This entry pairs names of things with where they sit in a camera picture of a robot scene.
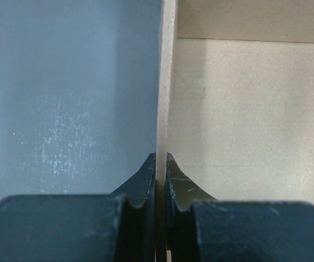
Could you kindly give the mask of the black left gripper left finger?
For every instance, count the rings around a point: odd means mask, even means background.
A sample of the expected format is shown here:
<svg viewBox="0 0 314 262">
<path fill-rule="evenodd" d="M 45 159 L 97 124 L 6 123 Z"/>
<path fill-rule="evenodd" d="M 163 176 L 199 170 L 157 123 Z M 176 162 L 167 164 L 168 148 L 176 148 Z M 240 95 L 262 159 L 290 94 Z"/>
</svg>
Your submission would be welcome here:
<svg viewBox="0 0 314 262">
<path fill-rule="evenodd" d="M 156 156 L 110 194 L 0 201 L 0 261 L 154 261 Z"/>
</svg>

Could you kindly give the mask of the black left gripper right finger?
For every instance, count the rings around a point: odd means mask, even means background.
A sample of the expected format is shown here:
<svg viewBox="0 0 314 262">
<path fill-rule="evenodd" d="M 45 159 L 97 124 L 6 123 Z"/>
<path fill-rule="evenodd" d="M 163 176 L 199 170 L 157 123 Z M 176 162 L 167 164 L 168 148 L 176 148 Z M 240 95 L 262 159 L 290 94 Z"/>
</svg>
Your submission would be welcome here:
<svg viewBox="0 0 314 262">
<path fill-rule="evenodd" d="M 173 261 L 314 261 L 314 205 L 219 201 L 167 155 L 167 248 Z"/>
</svg>

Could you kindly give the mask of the brown cardboard box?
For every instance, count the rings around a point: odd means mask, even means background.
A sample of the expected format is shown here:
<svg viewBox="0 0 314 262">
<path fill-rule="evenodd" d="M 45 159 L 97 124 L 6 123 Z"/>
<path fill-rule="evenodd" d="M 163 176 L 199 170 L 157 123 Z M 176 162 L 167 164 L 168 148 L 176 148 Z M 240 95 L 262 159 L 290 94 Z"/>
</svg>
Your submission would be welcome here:
<svg viewBox="0 0 314 262">
<path fill-rule="evenodd" d="M 159 230 L 167 155 L 219 201 L 314 205 L 314 1 L 163 1 Z"/>
</svg>

